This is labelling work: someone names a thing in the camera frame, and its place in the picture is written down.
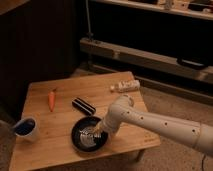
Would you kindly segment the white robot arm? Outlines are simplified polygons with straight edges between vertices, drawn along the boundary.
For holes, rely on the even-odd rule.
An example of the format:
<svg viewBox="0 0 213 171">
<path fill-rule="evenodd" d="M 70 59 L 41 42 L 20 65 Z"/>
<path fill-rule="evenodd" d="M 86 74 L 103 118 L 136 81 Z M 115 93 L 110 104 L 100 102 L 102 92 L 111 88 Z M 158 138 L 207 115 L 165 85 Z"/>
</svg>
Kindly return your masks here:
<svg viewBox="0 0 213 171">
<path fill-rule="evenodd" d="M 143 112 L 133 107 L 129 95 L 121 95 L 108 107 L 106 115 L 94 128 L 116 134 L 122 123 L 135 125 L 169 138 L 205 155 L 213 157 L 213 126 L 175 117 Z"/>
</svg>

